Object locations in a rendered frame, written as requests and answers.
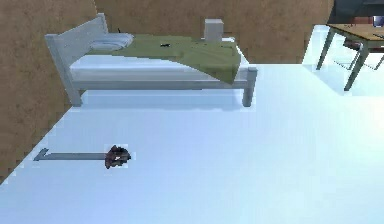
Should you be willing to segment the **olive green blanket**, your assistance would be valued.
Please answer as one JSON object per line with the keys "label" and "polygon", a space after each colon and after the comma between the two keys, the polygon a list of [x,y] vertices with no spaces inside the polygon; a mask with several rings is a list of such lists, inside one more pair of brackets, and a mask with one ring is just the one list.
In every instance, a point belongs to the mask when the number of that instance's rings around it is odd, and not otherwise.
{"label": "olive green blanket", "polygon": [[[169,43],[170,47],[160,47]],[[189,66],[227,84],[233,84],[241,56],[234,42],[209,42],[186,36],[136,34],[132,43],[114,51],[93,50],[88,55],[162,59]]]}

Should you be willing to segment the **white box nightstand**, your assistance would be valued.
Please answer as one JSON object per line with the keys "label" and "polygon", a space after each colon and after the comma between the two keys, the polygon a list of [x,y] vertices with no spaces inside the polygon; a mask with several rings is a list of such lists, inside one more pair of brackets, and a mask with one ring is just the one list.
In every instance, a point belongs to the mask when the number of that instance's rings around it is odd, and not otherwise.
{"label": "white box nightstand", "polygon": [[206,41],[221,41],[224,23],[221,19],[206,19],[204,25],[204,39]]}

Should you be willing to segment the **dark brown lump object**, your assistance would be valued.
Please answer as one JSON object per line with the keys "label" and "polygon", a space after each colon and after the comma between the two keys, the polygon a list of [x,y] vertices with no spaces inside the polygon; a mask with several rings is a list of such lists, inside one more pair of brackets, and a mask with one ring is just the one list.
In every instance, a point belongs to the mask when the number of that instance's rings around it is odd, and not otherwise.
{"label": "dark brown lump object", "polygon": [[131,155],[127,149],[113,145],[105,155],[105,167],[110,169],[111,167],[122,166],[130,159]]}

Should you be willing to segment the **white pillow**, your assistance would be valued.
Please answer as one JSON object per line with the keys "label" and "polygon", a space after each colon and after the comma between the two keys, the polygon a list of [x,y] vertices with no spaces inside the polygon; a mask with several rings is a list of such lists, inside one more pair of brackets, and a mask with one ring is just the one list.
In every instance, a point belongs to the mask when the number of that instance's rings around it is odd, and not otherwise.
{"label": "white pillow", "polygon": [[134,36],[128,33],[108,33],[96,38],[90,48],[93,50],[114,51],[130,45]]}

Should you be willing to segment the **brown seat chair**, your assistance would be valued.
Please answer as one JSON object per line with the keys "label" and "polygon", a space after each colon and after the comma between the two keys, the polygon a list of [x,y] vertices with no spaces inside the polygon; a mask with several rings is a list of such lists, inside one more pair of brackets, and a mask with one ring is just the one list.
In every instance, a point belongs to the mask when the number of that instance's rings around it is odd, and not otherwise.
{"label": "brown seat chair", "polygon": [[[354,65],[355,65],[355,63],[356,63],[356,61],[360,55],[360,52],[363,48],[363,44],[361,42],[357,42],[357,41],[345,40],[343,43],[343,46],[347,47],[351,50],[355,50],[356,55],[354,56],[353,60],[350,63],[336,62],[336,64],[340,65],[341,67],[343,67],[347,70],[351,70],[354,67]],[[380,65],[384,62],[384,46],[373,47],[370,49],[370,52],[383,54],[383,56],[380,58],[379,62],[374,67],[369,66],[369,68],[371,68],[373,70],[377,70],[380,67]]]}

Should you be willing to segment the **wooden table with green legs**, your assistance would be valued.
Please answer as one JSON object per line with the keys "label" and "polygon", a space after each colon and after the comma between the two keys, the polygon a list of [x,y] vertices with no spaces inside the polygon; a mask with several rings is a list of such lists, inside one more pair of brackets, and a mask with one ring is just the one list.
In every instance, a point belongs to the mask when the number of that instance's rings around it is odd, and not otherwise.
{"label": "wooden table with green legs", "polygon": [[384,62],[384,28],[375,28],[370,24],[327,24],[327,27],[329,30],[316,65],[317,70],[321,69],[336,34],[360,44],[354,60],[348,67],[351,73],[344,90],[349,91],[370,53],[382,54],[380,61],[373,67],[373,70],[377,70]]}

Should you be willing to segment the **white bed frame with mattress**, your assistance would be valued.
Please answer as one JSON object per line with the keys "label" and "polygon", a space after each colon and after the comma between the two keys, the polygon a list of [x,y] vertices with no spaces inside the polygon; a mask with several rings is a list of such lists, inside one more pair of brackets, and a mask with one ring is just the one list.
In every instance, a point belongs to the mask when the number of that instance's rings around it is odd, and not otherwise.
{"label": "white bed frame with mattress", "polygon": [[82,104],[82,90],[202,90],[241,89],[243,105],[251,105],[257,68],[249,63],[233,38],[241,56],[233,84],[177,62],[125,56],[88,55],[90,44],[108,31],[105,15],[62,34],[47,34],[45,40],[70,102]]}

